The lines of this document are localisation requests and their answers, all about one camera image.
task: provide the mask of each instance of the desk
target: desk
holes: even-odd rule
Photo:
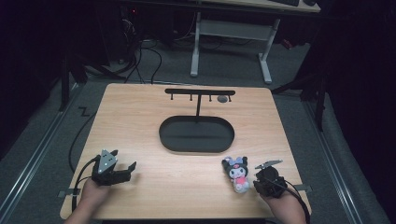
[[[202,116],[222,117],[233,125],[231,147],[217,154],[166,149],[160,141],[160,125],[174,115],[194,115],[197,100],[174,95],[171,101],[166,88],[234,90],[231,102],[209,102],[203,96],[201,104]],[[110,84],[71,188],[82,166],[103,148],[119,150],[115,170],[124,170],[134,161],[137,165],[130,182],[112,186],[110,197],[94,215],[99,219],[272,217],[252,183],[258,172],[254,167],[269,160],[283,160],[276,165],[279,173],[295,185],[302,184],[274,99],[264,88]],[[247,156],[248,192],[233,191],[221,166],[226,156]],[[91,175],[90,167],[83,176]],[[305,193],[301,194],[310,209]],[[70,214],[71,197],[66,196],[61,217]]]
[[[279,4],[267,0],[200,0],[199,3],[220,3],[237,5],[243,7],[265,7],[279,10],[299,11],[299,12],[320,12],[318,4],[310,7],[300,0],[299,6],[292,7],[284,4]],[[200,35],[218,35],[235,38],[254,39],[260,41],[266,41],[263,53],[259,54],[259,62],[262,68],[262,75],[264,82],[267,84],[272,83],[270,71],[268,69],[267,57],[274,42],[276,31],[280,19],[275,19],[273,25],[257,25],[257,24],[246,24],[239,22],[227,22],[227,21],[213,21],[213,20],[201,20],[201,13],[197,13],[197,20],[195,26],[195,44],[192,53],[191,60],[191,76],[198,76],[198,63],[199,63],[199,39]]]

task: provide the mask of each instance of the person's right hand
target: person's right hand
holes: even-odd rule
[[[260,196],[268,203],[274,216],[284,224],[306,224],[303,208],[289,192],[283,192],[279,198]]]

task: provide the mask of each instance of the kuromi plush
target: kuromi plush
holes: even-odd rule
[[[248,157],[238,157],[236,160],[226,157],[221,161],[221,164],[226,174],[231,178],[235,192],[244,193],[248,191]]]

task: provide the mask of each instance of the stuffed toy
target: stuffed toy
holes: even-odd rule
[[[221,164],[226,174],[231,178],[235,192],[244,193],[248,191],[248,157],[238,157],[236,160],[226,157],[221,161]]]

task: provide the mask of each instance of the plush toy face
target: plush toy face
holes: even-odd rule
[[[245,168],[239,166],[238,164],[235,164],[233,166],[233,169],[230,170],[230,173],[228,173],[228,175],[230,176],[230,178],[232,179],[236,179],[239,177],[243,177],[247,175],[247,171],[245,170]]]

